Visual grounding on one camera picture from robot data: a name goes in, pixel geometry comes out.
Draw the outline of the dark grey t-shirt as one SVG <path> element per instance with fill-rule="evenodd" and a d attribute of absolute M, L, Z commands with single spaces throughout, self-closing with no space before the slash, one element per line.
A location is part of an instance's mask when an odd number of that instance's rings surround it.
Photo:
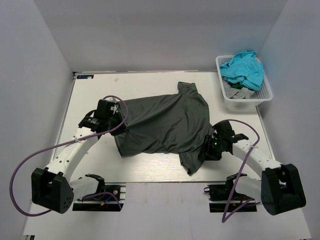
<path fill-rule="evenodd" d="M 203 164 L 198 159 L 205 136 L 211 135 L 210 110 L 195 83 L 178 82 L 176 94 L 126 100 L 118 111 L 127 132 L 115 136 L 122 157 L 140 153 L 178 154 L 188 175 Z"/>

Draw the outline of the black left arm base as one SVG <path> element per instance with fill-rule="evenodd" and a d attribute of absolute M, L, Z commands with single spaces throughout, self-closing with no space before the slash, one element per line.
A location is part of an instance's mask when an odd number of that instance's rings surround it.
<path fill-rule="evenodd" d="M 126 184 L 106 183 L 100 190 L 104 193 L 88 199 L 75 200 L 74 212 L 120 212 L 125 203 Z"/>

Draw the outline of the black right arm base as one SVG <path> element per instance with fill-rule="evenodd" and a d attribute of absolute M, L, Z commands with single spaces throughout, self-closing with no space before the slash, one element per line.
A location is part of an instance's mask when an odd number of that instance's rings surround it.
<path fill-rule="evenodd" d="M 208 184 L 203 189 L 203 192 L 205 194 L 208 194 L 209 211 L 211 213 L 224 212 L 233 185 L 233 180 L 226 180 L 225 182 Z M 227 213 L 231 213 L 233 210 L 235 210 L 237 207 L 239 207 L 241 204 L 245 203 L 249 199 L 251 199 L 251 201 L 247 203 L 245 206 L 243 206 L 241 209 L 239 209 L 238 212 L 257 212 L 256 202 L 253 198 L 250 198 L 247 195 L 234 191 L 231 197 L 229 207 L 227 209 Z"/>

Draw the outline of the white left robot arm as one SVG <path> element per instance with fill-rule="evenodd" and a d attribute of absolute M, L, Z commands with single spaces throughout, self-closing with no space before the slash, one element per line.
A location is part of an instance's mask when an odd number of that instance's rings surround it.
<path fill-rule="evenodd" d="M 75 200 L 103 198 L 106 194 L 103 177 L 88 173 L 72 180 L 73 172 L 102 135 L 113 136 L 126 132 L 126 118 L 118 110 L 93 112 L 79 123 L 70 143 L 45 168 L 36 168 L 31 174 L 31 196 L 36 205 L 63 214 Z"/>

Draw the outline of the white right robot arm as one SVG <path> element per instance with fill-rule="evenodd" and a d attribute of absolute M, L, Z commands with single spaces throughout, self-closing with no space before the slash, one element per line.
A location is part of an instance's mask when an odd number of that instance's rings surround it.
<path fill-rule="evenodd" d="M 300 174 L 293 164 L 269 158 L 243 133 L 236 134 L 230 120 L 213 126 L 206 135 L 198 155 L 201 161 L 219 161 L 223 153 L 242 160 L 238 173 L 226 178 L 224 184 L 204 188 L 212 203 L 225 202 L 222 220 L 232 214 L 262 204 L 272 216 L 303 208 L 306 197 Z"/>

